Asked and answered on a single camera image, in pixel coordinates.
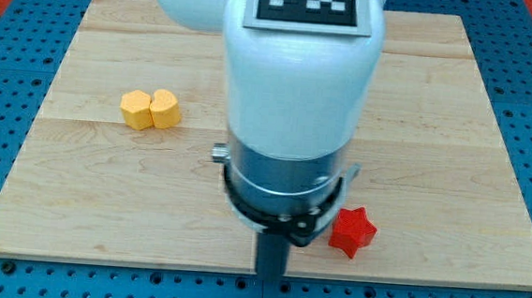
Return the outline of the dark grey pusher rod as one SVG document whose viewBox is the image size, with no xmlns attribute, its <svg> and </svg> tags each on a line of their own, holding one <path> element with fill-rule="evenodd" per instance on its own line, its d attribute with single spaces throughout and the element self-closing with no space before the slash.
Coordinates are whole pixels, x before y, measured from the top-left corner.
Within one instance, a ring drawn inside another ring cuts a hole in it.
<svg viewBox="0 0 532 298">
<path fill-rule="evenodd" d="M 259 233 L 257 236 L 255 270 L 260 279 L 280 279 L 287 270 L 288 240 L 279 234 Z"/>
</svg>

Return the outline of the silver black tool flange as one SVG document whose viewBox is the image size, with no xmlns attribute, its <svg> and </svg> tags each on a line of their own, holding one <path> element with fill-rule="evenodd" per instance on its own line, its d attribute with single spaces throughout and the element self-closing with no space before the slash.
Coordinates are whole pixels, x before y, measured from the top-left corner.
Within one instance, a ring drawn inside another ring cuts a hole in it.
<svg viewBox="0 0 532 298">
<path fill-rule="evenodd" d="M 347 166 L 346 154 L 344 145 L 315 158 L 266 156 L 230 133 L 211 157 L 223 166 L 226 199 L 246 226 L 305 247 L 332 224 L 362 169 Z"/>
</svg>

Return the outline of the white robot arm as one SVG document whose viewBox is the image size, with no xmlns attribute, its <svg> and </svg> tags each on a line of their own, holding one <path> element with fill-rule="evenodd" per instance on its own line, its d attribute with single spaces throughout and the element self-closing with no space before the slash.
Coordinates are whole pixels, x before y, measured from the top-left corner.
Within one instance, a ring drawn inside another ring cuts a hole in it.
<svg viewBox="0 0 532 298">
<path fill-rule="evenodd" d="M 345 161 L 385 39 L 386 0 L 157 0 L 168 17 L 225 43 L 233 212 L 257 234 L 255 268 L 272 280 L 292 246 L 321 235 L 359 165 Z"/>
</svg>

